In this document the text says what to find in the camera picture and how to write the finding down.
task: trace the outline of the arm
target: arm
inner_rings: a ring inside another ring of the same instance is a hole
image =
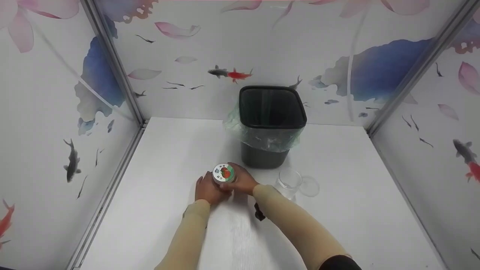
[[[261,185],[246,169],[229,163],[236,182],[222,184],[223,190],[235,190],[255,198],[260,210],[290,240],[308,270],[359,270],[340,243],[307,211],[283,197],[271,185]]]
[[[327,229],[271,185],[257,185],[253,189],[253,197],[264,215],[294,245],[308,270],[318,270],[333,256],[347,255],[342,245]]]
[[[230,196],[218,189],[211,172],[197,180],[195,202],[183,213],[167,254],[155,270],[195,270],[204,243],[205,230],[210,215],[210,205],[216,205]]]
[[[210,204],[204,199],[197,200],[187,207],[167,254],[155,270],[197,268],[209,215]]]

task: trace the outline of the beige arm sleeve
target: beige arm sleeve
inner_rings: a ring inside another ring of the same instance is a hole
[[[155,270],[197,269],[209,215],[210,204],[206,200],[197,200],[187,207],[167,254]]]
[[[258,185],[253,197],[260,210],[290,240],[308,270],[318,270],[328,258],[347,255],[342,245],[316,219],[283,197],[271,185]]]

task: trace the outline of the glass cup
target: glass cup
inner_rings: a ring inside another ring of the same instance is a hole
[[[280,170],[274,187],[285,198],[291,200],[295,197],[303,182],[302,176],[296,170],[287,167]]]

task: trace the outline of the can lid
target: can lid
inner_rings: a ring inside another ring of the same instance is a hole
[[[213,179],[218,182],[233,182],[235,179],[233,167],[226,163],[216,165],[213,169],[212,175]]]

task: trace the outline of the hand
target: hand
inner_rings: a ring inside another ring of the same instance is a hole
[[[237,179],[233,183],[221,184],[220,189],[224,191],[235,190],[253,196],[253,189],[258,185],[258,182],[255,181],[244,167],[233,162],[229,162],[228,164],[233,167]]]
[[[222,191],[213,181],[212,172],[207,172],[197,180],[195,200],[204,199],[210,205],[217,205],[231,195],[230,191]]]

